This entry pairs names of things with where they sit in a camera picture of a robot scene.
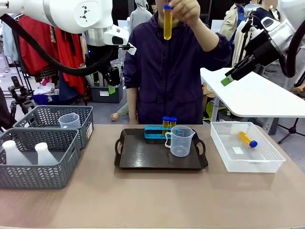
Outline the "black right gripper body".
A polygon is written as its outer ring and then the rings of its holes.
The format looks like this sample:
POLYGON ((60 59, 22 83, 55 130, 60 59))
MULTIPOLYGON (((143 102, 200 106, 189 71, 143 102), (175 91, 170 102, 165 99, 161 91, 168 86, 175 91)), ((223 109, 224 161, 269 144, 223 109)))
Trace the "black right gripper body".
POLYGON ((282 60, 283 53, 276 48, 266 31, 249 31, 250 40, 245 46, 246 56, 253 55, 257 64, 269 65, 275 60, 282 60))

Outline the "person's left hand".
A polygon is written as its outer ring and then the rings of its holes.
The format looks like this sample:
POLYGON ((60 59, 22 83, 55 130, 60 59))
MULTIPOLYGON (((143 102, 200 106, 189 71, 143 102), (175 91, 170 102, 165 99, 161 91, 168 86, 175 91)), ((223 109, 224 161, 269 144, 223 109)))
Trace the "person's left hand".
POLYGON ((172 0, 169 5, 172 8, 171 15, 178 21, 189 26, 199 21, 201 9, 197 0, 172 0))

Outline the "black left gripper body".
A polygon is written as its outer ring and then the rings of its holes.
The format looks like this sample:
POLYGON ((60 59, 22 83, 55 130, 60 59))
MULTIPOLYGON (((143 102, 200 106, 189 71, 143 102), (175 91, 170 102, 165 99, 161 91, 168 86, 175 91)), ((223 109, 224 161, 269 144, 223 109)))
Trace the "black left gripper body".
POLYGON ((118 86, 120 84, 120 70, 119 67, 110 66, 105 74, 107 84, 110 86, 118 86))

